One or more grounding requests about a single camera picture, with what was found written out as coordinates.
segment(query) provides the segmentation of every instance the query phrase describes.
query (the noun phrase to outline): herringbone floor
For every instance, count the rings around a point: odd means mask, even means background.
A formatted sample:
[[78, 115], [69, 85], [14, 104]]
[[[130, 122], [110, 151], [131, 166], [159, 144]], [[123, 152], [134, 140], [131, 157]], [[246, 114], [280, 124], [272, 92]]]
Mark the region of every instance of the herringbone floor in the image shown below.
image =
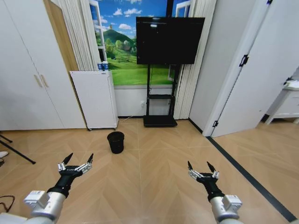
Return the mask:
[[299, 217], [299, 125], [277, 120], [215, 140]]
[[16, 196], [11, 213], [29, 217], [23, 198], [52, 187], [59, 177], [57, 163], [74, 152], [74, 165], [94, 153], [93, 168], [74, 181], [59, 224], [214, 224], [204, 187], [187, 174], [188, 160], [198, 171], [208, 171], [206, 161], [220, 170], [218, 186], [241, 198], [244, 223], [287, 223], [189, 121], [178, 121], [175, 128], [144, 128], [142, 119], [128, 119], [117, 130], [125, 134], [125, 150], [117, 155], [106, 139], [111, 130], [4, 132], [15, 148], [37, 161], [31, 165], [12, 152], [5, 157], [0, 195]]

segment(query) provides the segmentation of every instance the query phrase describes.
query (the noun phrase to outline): tv stand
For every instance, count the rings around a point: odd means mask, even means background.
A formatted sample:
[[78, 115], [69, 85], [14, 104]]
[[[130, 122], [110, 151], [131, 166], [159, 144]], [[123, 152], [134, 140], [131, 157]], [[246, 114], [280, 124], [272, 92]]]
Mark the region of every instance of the tv stand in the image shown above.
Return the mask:
[[[180, 64], [172, 65], [174, 68], [174, 79], [172, 82], [172, 91], [170, 94], [150, 94], [150, 64], [148, 65], [148, 80], [147, 80], [147, 98], [146, 98], [146, 115], [143, 117], [145, 127], [174, 127], [178, 124], [173, 118], [175, 105], [175, 90], [178, 82], [178, 74]], [[150, 99], [170, 99], [168, 115], [150, 115]]]

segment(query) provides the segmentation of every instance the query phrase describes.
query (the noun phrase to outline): white wall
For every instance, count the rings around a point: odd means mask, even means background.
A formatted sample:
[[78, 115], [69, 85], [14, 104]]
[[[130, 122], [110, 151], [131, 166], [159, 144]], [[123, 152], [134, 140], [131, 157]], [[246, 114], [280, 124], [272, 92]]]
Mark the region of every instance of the white wall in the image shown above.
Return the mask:
[[189, 118], [204, 129], [255, 0], [218, 0]]
[[[141, 101], [146, 103], [146, 89], [115, 89], [118, 116], [142, 116], [146, 113], [146, 104], [141, 107]], [[152, 94], [171, 94], [171, 89], [152, 89]], [[154, 99], [149, 105], [150, 115], [168, 114], [169, 100]]]

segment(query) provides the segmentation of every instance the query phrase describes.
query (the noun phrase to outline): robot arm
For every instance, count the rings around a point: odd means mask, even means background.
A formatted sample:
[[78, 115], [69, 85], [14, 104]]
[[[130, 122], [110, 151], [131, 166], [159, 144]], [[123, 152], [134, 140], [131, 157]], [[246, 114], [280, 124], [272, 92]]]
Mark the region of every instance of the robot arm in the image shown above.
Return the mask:
[[55, 224], [60, 216], [63, 202], [69, 195], [71, 184], [76, 177], [82, 176], [92, 168], [93, 154], [81, 166], [65, 166], [73, 153], [58, 164], [60, 178], [54, 187], [45, 191], [31, 191], [24, 203], [32, 208], [31, 218], [25, 224]]
[[189, 175], [197, 182], [202, 183], [208, 193], [208, 200], [212, 205], [212, 211], [217, 223], [220, 224], [242, 224], [238, 221], [238, 209], [242, 202], [236, 195], [225, 195], [217, 187], [216, 182], [219, 178], [219, 172], [207, 162], [212, 173], [199, 173], [193, 170], [192, 165], [188, 161]]

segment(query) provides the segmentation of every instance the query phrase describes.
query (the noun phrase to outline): cabinet handle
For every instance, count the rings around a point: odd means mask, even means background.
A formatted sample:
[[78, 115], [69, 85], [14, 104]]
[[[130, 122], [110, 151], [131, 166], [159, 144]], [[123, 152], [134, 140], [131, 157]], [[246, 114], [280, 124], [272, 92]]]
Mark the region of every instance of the cabinet handle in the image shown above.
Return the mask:
[[39, 87], [43, 87], [43, 85], [41, 84], [41, 81], [39, 81], [39, 78], [37, 77], [37, 75], [34, 75], [34, 78], [36, 78], [36, 82], [39, 85]]
[[46, 81], [45, 77], [44, 77], [43, 75], [41, 75], [41, 77], [42, 77], [43, 83], [44, 83], [45, 86], [48, 88], [49, 86], [48, 86], [48, 84], [47, 84], [47, 81]]

